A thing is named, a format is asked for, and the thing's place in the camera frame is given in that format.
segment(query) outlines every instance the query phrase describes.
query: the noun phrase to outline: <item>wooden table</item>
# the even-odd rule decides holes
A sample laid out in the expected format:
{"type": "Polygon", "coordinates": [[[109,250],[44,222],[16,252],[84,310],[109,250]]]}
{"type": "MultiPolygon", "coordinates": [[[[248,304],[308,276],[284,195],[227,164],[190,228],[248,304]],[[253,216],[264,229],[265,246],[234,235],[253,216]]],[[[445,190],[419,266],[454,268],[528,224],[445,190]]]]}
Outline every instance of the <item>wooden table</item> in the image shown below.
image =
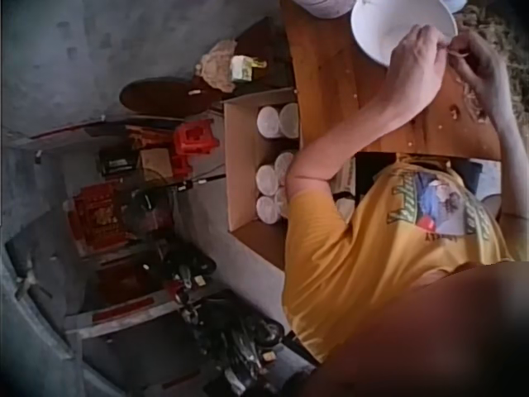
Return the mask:
{"type": "MultiPolygon", "coordinates": [[[[334,20],[313,17],[292,0],[281,0],[293,57],[303,143],[358,112],[377,92],[386,69],[355,43],[350,14],[334,20]]],[[[474,122],[463,104],[463,86],[448,69],[435,101],[406,126],[375,141],[365,151],[443,155],[499,160],[496,132],[474,122]],[[454,120],[450,108],[457,106],[454,120]]]]}

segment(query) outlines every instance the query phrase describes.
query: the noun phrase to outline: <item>small box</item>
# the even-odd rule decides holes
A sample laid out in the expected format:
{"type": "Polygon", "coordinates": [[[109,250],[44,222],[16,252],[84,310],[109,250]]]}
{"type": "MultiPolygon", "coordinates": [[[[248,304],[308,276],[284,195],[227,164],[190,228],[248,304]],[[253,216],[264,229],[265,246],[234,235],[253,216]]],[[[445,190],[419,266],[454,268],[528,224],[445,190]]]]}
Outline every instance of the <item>small box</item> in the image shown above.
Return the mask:
{"type": "Polygon", "coordinates": [[[253,93],[224,102],[226,191],[230,233],[280,270],[284,269],[287,223],[262,223],[255,202],[259,191],[255,173],[272,164],[283,151],[296,150],[297,141],[265,139],[257,131],[257,114],[263,106],[297,102],[293,89],[253,93]]]}
{"type": "Polygon", "coordinates": [[[173,177],[173,167],[169,150],[164,148],[145,149],[140,151],[140,164],[143,170],[151,170],[155,173],[145,172],[145,180],[161,176],[162,178],[173,177]]]}

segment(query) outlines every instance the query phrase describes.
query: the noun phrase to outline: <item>white plate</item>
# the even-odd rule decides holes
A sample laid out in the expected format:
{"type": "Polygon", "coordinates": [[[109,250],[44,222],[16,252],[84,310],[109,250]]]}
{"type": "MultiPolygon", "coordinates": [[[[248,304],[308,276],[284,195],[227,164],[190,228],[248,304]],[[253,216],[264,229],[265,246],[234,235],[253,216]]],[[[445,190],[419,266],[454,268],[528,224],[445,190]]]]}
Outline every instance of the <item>white plate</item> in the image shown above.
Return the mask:
{"type": "Polygon", "coordinates": [[[448,39],[457,35],[455,19],[441,0],[359,0],[350,24],[360,48],[384,66],[413,25],[435,26],[448,39]]]}

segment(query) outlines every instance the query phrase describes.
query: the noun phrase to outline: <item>debris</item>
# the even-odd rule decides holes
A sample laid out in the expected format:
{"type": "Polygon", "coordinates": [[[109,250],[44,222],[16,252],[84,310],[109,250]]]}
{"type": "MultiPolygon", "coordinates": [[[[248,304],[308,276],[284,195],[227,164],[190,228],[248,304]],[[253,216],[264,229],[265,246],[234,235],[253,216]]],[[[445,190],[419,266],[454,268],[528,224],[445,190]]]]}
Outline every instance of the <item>debris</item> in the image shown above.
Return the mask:
{"type": "Polygon", "coordinates": [[[223,93],[232,93],[235,85],[231,81],[230,63],[236,46],[234,40],[219,41],[200,59],[195,67],[195,74],[213,88],[220,89],[223,93]]]}
{"type": "Polygon", "coordinates": [[[450,106],[450,114],[452,115],[453,120],[459,120],[461,117],[461,111],[457,105],[450,106]]]}
{"type": "MultiPolygon", "coordinates": [[[[522,128],[529,126],[529,43],[500,16],[486,11],[485,8],[469,5],[455,19],[460,28],[477,31],[505,58],[511,77],[515,116],[522,128]]],[[[475,106],[476,103],[479,105],[479,101],[470,92],[469,88],[465,90],[465,104],[470,107],[470,113],[477,122],[487,122],[483,109],[475,106]]]]}

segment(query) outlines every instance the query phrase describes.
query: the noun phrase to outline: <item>cloth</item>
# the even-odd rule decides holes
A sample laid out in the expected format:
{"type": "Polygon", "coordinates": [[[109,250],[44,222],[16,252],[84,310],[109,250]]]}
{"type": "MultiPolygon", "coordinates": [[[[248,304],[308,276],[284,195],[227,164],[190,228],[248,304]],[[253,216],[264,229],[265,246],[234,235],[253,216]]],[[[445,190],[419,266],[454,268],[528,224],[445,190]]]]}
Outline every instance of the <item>cloth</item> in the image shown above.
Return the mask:
{"type": "Polygon", "coordinates": [[[400,160],[381,171],[349,223],[324,192],[291,201],[284,311],[319,361],[424,275],[511,259],[499,225],[461,178],[429,163],[400,160]]]}

